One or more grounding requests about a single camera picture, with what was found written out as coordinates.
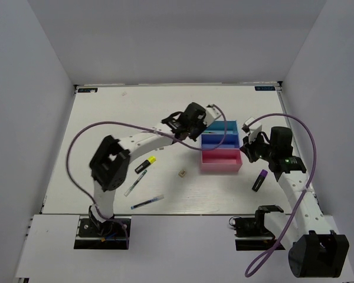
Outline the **yellow cap black highlighter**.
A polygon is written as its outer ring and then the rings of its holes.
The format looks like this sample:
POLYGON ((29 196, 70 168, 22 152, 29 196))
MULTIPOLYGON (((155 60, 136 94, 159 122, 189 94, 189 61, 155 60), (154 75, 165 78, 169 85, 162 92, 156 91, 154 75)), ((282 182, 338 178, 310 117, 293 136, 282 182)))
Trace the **yellow cap black highlighter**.
POLYGON ((140 165, 138 165, 137 168, 135 168, 135 172, 136 172, 137 174, 143 172, 143 171, 146 170, 150 165, 152 165, 155 161, 156 161, 156 157, 155 157, 155 156, 150 156, 150 157, 147 158, 144 162, 142 162, 140 165))

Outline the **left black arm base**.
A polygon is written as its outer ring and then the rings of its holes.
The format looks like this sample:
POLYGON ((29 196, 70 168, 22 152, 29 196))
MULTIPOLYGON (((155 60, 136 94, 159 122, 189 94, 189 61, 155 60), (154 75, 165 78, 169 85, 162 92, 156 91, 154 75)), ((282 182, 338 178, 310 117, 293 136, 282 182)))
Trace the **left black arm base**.
POLYGON ((74 240, 75 250, 128 250, 130 240, 130 218, 118 218, 126 228, 109 222, 100 232, 89 218, 80 218, 74 240))

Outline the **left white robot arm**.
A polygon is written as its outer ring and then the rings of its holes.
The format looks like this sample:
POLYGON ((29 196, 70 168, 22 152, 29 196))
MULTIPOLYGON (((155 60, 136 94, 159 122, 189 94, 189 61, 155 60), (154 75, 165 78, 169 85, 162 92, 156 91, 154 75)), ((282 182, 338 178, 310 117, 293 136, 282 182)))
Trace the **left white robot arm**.
POLYGON ((93 229, 99 235, 112 231, 116 189, 124 183, 131 162, 186 138, 195 141, 219 117, 221 113, 212 104, 190 103, 185 111, 170 114, 150 130, 121 139, 106 136, 89 163, 94 180, 95 204, 89 209, 93 229))

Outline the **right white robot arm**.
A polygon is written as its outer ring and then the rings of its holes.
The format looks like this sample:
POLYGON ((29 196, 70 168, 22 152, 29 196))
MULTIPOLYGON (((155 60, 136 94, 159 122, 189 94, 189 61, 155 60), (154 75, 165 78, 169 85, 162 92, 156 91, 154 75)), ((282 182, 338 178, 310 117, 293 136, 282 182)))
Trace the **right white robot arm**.
POLYGON ((301 158, 293 156, 292 131, 272 127, 269 136, 262 126, 244 126, 246 136, 240 150, 250 162, 268 163, 291 206, 286 216, 277 205, 260 206, 255 229, 272 233, 277 245, 288 252, 291 272, 296 278, 338 278, 349 250, 345 235, 338 234, 324 217, 314 192, 308 189, 307 170, 301 158))

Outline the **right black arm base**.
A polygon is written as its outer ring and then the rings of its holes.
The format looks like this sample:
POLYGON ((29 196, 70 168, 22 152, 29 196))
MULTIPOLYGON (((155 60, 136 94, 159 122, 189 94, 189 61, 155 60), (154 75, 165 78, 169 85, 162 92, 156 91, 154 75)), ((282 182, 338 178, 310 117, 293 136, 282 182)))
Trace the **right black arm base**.
POLYGON ((265 214, 283 213, 277 205, 259 206, 253 217, 233 216, 228 224, 235 230, 237 251, 266 251, 276 242, 276 236, 264 226, 265 214))

